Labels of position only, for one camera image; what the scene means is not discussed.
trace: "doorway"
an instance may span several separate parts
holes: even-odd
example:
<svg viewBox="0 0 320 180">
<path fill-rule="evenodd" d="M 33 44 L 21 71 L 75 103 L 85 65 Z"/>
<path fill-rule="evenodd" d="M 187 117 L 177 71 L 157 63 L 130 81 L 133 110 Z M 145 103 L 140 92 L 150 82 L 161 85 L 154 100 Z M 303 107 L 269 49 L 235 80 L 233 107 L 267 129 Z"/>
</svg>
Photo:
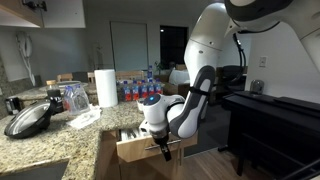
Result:
<svg viewBox="0 0 320 180">
<path fill-rule="evenodd" d="M 160 53 L 164 69 L 184 63 L 184 52 L 188 42 L 188 28 L 160 26 Z"/>
</svg>

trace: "wooden drawer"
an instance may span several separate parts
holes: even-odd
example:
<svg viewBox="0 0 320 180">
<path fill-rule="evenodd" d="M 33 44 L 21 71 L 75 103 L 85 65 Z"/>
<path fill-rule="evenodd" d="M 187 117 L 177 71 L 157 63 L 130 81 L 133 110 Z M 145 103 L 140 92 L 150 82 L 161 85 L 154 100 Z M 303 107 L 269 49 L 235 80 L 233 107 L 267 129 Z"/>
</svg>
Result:
<svg viewBox="0 0 320 180">
<path fill-rule="evenodd" d="M 180 148 L 188 147 L 197 144 L 198 132 L 191 138 L 182 139 L 181 141 L 173 136 L 169 135 L 168 147 L 170 151 L 175 151 Z M 149 136 L 138 137 L 126 141 L 117 142 L 117 152 L 119 163 L 132 162 L 139 159 L 148 158 L 158 154 L 162 154 L 159 147 L 154 147 L 157 144 L 154 143 L 153 138 Z"/>
</svg>

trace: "kitchen sink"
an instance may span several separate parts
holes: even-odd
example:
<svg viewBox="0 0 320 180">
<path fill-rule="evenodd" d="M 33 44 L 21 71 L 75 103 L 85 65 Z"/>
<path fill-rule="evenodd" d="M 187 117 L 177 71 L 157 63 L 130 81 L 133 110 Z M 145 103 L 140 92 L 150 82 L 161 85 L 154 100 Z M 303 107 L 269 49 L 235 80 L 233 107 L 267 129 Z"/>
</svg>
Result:
<svg viewBox="0 0 320 180">
<path fill-rule="evenodd" d="M 0 180 L 61 180 L 67 165 L 68 161 L 19 173 L 9 174 L 7 176 L 0 177 Z"/>
</svg>

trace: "granite countertop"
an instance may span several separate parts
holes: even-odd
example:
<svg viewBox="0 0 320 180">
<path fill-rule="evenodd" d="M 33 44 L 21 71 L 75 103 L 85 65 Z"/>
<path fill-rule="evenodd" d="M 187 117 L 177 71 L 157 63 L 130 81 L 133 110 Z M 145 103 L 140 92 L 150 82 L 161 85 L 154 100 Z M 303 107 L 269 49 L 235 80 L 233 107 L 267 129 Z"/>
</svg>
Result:
<svg viewBox="0 0 320 180">
<path fill-rule="evenodd" d="M 12 118 L 0 120 L 0 132 Z M 144 116 L 133 101 L 103 108 L 99 120 L 80 130 L 69 119 L 67 112 L 52 116 L 46 131 L 27 139 L 0 134 L 0 176 L 68 161 L 63 179 L 95 179 L 101 133 L 138 127 Z"/>
<path fill-rule="evenodd" d="M 96 84 L 88 83 L 83 87 L 88 95 L 97 94 Z M 37 87 L 22 93 L 16 94 L 20 100 L 40 100 L 44 99 L 47 96 L 47 92 L 45 91 L 45 87 Z"/>
</svg>

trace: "wooden floor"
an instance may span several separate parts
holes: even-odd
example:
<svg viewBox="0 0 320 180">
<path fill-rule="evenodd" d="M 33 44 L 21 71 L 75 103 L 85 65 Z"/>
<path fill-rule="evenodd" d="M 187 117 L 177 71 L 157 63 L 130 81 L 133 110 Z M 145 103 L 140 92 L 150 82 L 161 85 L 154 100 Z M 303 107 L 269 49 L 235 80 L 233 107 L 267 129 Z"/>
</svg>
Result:
<svg viewBox="0 0 320 180">
<path fill-rule="evenodd" d="M 236 173 L 238 158 L 228 151 L 212 149 L 188 156 L 183 160 L 183 180 L 270 180 L 273 179 L 261 169 L 253 169 L 246 161 L 242 176 Z"/>
</svg>

